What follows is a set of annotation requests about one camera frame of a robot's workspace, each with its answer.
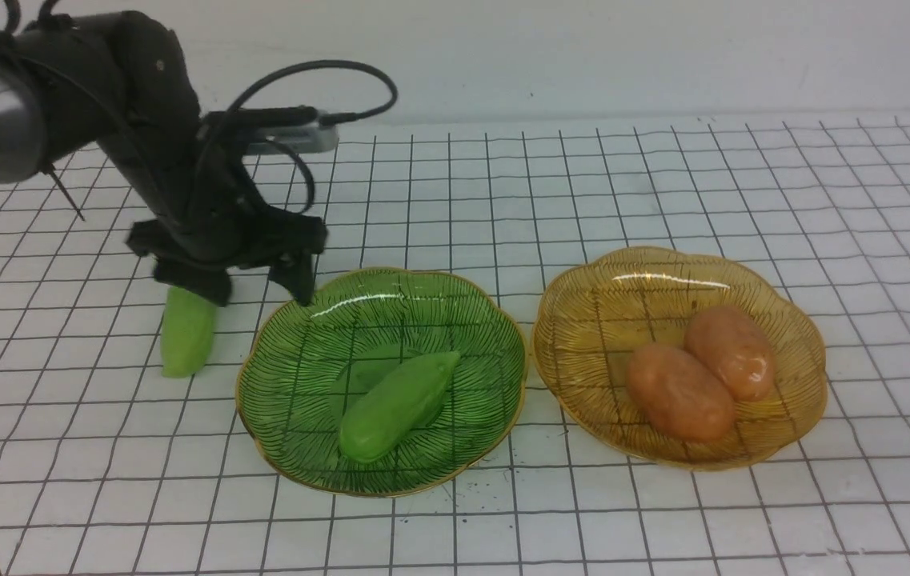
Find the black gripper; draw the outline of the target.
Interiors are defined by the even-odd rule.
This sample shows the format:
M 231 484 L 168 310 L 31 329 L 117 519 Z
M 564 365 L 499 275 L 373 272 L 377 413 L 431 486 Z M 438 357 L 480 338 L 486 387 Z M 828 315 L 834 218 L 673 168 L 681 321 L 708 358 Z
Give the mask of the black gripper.
M 315 301 L 315 256 L 329 237 L 321 218 L 271 206 L 251 180 L 132 186 L 154 216 L 132 225 L 126 245 L 154 260 L 158 283 L 225 307 L 234 291 L 229 270 L 265 269 L 297 305 Z

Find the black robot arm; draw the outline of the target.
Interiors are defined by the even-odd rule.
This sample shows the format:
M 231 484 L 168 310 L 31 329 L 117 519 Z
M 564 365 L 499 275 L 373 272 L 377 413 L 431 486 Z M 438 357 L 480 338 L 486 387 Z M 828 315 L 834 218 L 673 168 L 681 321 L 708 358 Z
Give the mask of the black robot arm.
M 141 12 L 0 30 L 0 185 L 99 146 L 152 213 L 125 242 L 155 281 L 225 306 L 232 269 L 266 267 L 308 306 L 327 228 L 262 197 L 236 116 L 202 112 L 176 33 Z

